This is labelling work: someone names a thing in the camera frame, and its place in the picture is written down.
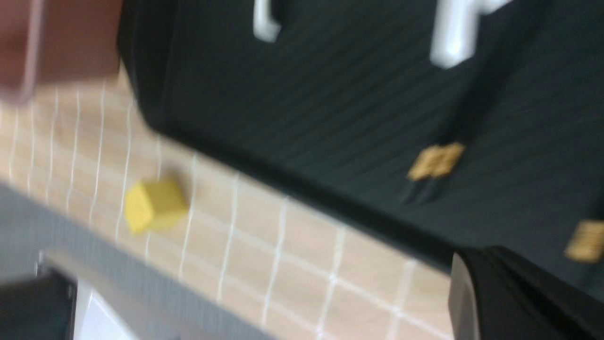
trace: suitcase handle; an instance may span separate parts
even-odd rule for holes
[[[254,36],[264,42],[275,42],[281,31],[279,24],[271,13],[271,0],[255,0],[254,3]]]

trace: white handle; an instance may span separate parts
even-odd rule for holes
[[[490,14],[511,0],[439,0],[430,60],[450,68],[474,55],[480,14]]]
[[[254,36],[262,41],[275,42],[281,31],[281,25],[271,13],[271,0],[255,0]]]

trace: yellow sponge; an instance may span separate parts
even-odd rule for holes
[[[126,194],[126,221],[133,234],[174,225],[187,215],[188,204],[172,178],[139,181]]]

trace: white surface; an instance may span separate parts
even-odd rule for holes
[[[77,340],[138,340],[97,293],[90,294]]]
[[[511,0],[439,0],[430,61],[451,68],[474,55],[480,14],[490,14]]]

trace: gold label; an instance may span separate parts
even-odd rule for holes
[[[413,181],[422,180],[430,177],[434,167],[438,165],[443,155],[443,148],[439,145],[432,145],[425,148],[417,156],[415,163],[407,173],[407,177]]]
[[[604,221],[581,221],[568,244],[566,256],[578,262],[597,263],[602,255],[604,255]]]
[[[434,167],[432,176],[441,177],[449,175],[465,150],[466,147],[459,143],[451,143],[445,146],[442,157],[440,157],[440,162]]]

